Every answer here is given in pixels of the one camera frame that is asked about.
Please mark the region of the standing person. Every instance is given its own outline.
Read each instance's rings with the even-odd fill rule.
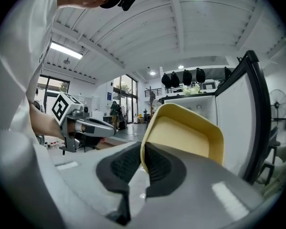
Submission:
[[[119,130],[119,119],[118,119],[118,104],[114,101],[110,108],[110,115],[112,116],[112,125],[118,131]]]
[[[3,117],[0,115],[1,129],[22,133],[34,144],[38,143],[35,134],[64,139],[54,117],[33,105],[43,61],[50,49],[56,11],[63,7],[92,9],[101,6],[108,9],[119,2],[19,0],[15,4],[0,27],[0,112],[7,113]],[[75,132],[74,122],[68,123],[68,132]]]

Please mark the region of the sign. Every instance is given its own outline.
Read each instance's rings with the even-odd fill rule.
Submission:
[[[111,101],[112,93],[107,93],[107,100]]]

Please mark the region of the white shirt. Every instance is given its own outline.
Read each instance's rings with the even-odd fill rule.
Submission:
[[[56,10],[57,0],[19,0],[0,28],[0,75],[11,81],[4,90],[11,102],[9,91],[22,99],[11,125],[3,128],[21,132],[34,143],[38,141],[31,127],[29,102],[34,102]]]

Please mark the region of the ceiling light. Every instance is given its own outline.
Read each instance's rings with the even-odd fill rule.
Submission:
[[[73,51],[69,48],[66,48],[58,43],[55,43],[55,42],[52,42],[51,44],[51,48],[54,49],[54,50],[57,50],[57,51],[60,51],[62,53],[65,53],[67,55],[70,55],[74,58],[77,58],[77,59],[81,59],[82,58],[82,54],[76,52],[76,51]]]

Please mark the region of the yellow container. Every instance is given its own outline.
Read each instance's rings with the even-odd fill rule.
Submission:
[[[141,163],[147,171],[146,142],[201,155],[221,165],[224,161],[224,136],[219,127],[177,104],[163,104],[148,125],[141,145]]]

